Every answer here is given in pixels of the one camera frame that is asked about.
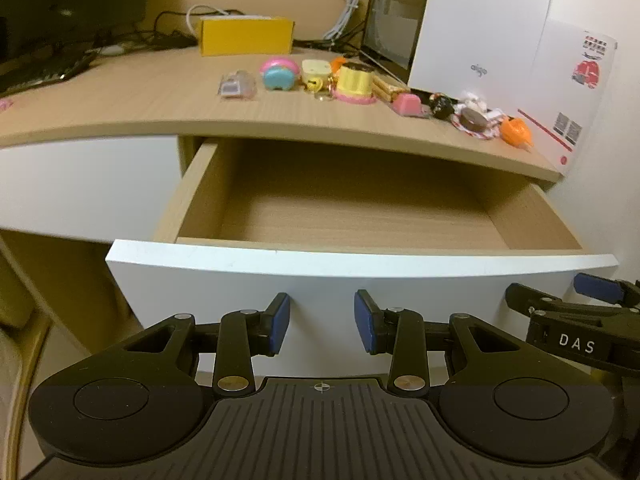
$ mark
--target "white drawer front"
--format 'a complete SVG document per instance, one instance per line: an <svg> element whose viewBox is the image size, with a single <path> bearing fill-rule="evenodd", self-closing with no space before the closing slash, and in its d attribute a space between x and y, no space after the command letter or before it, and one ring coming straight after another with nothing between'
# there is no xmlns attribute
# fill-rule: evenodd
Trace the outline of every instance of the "white drawer front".
<svg viewBox="0 0 640 480"><path fill-rule="evenodd" d="M512 282L557 296L578 270L617 265L610 254L572 256L407 256L309 253L117 240L107 257L142 325L177 312L217 322L242 308L262 310L278 292L293 300L275 358L256 357L256 375L347 376L388 371L388 356L365 353L353 295L366 288L381 308L402 306L444 322L468 312L524 336L527 320L501 306ZM201 359L210 370L212 359Z"/></svg>
<svg viewBox="0 0 640 480"><path fill-rule="evenodd" d="M0 228L149 240L180 182L172 136L67 140L0 150Z"/></svg>

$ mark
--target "red printed graphic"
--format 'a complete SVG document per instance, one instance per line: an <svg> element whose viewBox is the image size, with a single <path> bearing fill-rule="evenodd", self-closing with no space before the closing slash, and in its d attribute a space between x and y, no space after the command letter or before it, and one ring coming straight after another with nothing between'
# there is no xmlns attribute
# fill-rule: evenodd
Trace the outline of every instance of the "red printed graphic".
<svg viewBox="0 0 640 480"><path fill-rule="evenodd" d="M600 67L595 61L582 61L575 69L571 79L580 83L581 85L587 85L589 88L596 88L600 79Z"/></svg>

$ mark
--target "pink toy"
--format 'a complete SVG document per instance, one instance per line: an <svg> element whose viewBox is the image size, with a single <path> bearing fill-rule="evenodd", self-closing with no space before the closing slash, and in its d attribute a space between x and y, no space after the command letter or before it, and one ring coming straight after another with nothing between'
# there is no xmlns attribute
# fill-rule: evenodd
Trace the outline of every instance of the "pink toy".
<svg viewBox="0 0 640 480"><path fill-rule="evenodd" d="M347 95L347 94L343 94L338 89L334 90L334 97L338 99L338 101L344 101L345 103L349 103L351 105L370 105L377 101L375 96L365 97L365 96Z"/></svg>
<svg viewBox="0 0 640 480"><path fill-rule="evenodd" d="M268 69L274 66L281 66L291 70L296 76L300 74L298 64L288 57L271 57L260 66L260 75L263 75Z"/></svg>
<svg viewBox="0 0 640 480"><path fill-rule="evenodd" d="M400 94L391 104L393 111L403 116L422 117L422 103L416 94Z"/></svg>

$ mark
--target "ribbed black surface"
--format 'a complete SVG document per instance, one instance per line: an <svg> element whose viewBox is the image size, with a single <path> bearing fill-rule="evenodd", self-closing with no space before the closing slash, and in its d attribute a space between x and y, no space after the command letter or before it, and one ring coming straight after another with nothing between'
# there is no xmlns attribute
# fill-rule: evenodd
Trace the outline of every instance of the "ribbed black surface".
<svg viewBox="0 0 640 480"><path fill-rule="evenodd" d="M595 460L519 467L478 455L421 400L374 379L269 379L223 400L183 446L151 462L101 468L53 458L31 480L609 480Z"/></svg>

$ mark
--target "keyboard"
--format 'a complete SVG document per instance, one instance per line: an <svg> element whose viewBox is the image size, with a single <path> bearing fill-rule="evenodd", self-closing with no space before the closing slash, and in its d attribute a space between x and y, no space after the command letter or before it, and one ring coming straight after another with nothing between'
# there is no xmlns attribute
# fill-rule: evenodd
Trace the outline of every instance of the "keyboard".
<svg viewBox="0 0 640 480"><path fill-rule="evenodd" d="M0 75L0 98L31 88L62 83L89 67L97 52L58 54Z"/></svg>

